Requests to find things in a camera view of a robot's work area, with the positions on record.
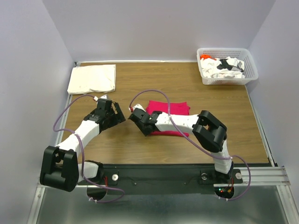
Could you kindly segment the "pink t-shirt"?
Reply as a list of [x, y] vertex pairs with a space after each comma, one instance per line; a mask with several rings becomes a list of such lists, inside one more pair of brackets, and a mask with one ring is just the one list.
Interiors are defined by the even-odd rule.
[[[171, 106], [171, 113], [175, 115], [190, 115], [190, 107], [186, 102], [181, 103], [170, 103]], [[148, 106], [146, 107], [146, 112], [149, 114], [152, 114], [154, 111], [162, 111], [167, 113], [168, 112], [168, 104], [159, 102], [159, 101], [153, 101], [150, 100]], [[180, 134], [177, 131], [165, 131], [165, 132], [159, 132], [155, 131], [151, 133], [150, 135], [165, 135], [165, 136], [176, 136], [176, 137], [183, 137], [182, 134]]]

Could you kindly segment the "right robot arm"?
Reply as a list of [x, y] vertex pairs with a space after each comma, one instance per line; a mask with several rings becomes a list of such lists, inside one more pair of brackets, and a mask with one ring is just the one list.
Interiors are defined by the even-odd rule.
[[128, 119], [133, 121], [145, 136], [153, 132], [179, 132], [213, 158], [218, 181], [226, 182], [231, 178], [234, 165], [228, 153], [227, 127], [209, 111], [202, 110], [198, 115], [174, 115], [161, 111], [149, 114], [136, 107]]

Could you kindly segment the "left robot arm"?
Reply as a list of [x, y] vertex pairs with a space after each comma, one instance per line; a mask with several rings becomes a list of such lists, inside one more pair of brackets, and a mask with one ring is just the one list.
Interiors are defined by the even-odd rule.
[[68, 192], [85, 179], [94, 184], [101, 183], [104, 180], [103, 164], [95, 161], [79, 163], [78, 157], [84, 154], [84, 148], [93, 138], [125, 120], [117, 102], [99, 98], [96, 108], [84, 117], [75, 131], [70, 131], [67, 139], [45, 149], [40, 183]]

